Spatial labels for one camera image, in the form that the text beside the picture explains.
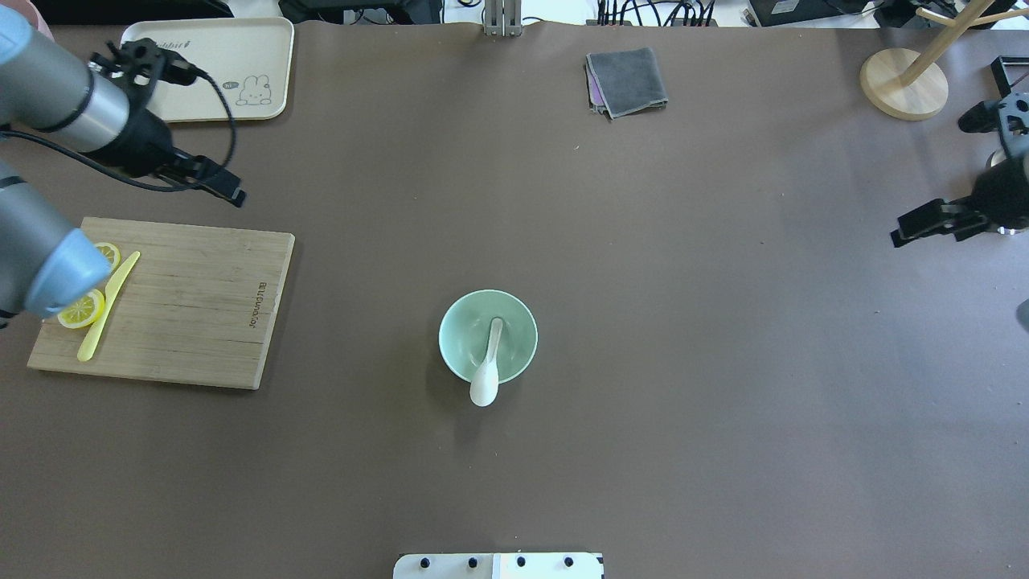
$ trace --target white label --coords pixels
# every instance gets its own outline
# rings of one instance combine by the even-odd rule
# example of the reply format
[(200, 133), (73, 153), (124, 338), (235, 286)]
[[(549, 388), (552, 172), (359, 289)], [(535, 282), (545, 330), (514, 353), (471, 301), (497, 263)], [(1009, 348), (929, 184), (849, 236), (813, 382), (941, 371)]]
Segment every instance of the white label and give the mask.
[(801, 0), (782, 0), (781, 2), (776, 2), (775, 7), (772, 8), (772, 14), (784, 14), (786, 12), (792, 12), (796, 9), (796, 5), (801, 3)]

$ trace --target cloth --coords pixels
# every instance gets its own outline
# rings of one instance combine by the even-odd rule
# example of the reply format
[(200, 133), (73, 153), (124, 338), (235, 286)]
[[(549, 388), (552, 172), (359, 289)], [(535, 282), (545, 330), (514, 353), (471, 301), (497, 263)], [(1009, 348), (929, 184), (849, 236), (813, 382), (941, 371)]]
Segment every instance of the cloth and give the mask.
[(658, 57), (649, 47), (586, 56), (591, 107), (611, 118), (668, 104)]

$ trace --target white tray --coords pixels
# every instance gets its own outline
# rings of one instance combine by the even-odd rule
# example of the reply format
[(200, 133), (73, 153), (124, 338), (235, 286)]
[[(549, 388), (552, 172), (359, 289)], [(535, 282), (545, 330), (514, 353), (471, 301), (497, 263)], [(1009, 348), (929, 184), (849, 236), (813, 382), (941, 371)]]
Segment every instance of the white tray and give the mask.
[[(211, 74), (240, 119), (272, 118), (286, 108), (293, 25), (283, 17), (206, 19), (140, 22), (126, 29), (121, 42), (152, 38)], [(149, 106), (168, 122), (224, 120), (211, 85), (159, 82)]]

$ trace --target wooden cutting board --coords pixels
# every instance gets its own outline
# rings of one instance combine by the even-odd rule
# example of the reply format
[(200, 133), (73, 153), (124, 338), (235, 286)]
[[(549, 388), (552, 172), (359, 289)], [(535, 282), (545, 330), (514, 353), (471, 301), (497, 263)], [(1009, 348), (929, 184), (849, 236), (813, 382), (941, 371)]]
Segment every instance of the wooden cutting board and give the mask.
[(257, 390), (293, 252), (288, 232), (86, 217), (122, 257), (140, 251), (97, 354), (86, 329), (43, 323), (29, 368)]

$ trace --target mint green bowl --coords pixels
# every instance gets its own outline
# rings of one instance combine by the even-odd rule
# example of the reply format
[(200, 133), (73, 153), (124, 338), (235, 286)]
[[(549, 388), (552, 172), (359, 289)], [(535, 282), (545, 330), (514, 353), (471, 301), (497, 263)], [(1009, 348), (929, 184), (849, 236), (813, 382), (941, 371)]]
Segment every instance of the mint green bowl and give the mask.
[(439, 354), (451, 371), (466, 383), (471, 382), (486, 356), (494, 318), (504, 321), (497, 349), (501, 385), (521, 374), (536, 355), (539, 334), (529, 309), (499, 289), (480, 289), (454, 302), (439, 325)]

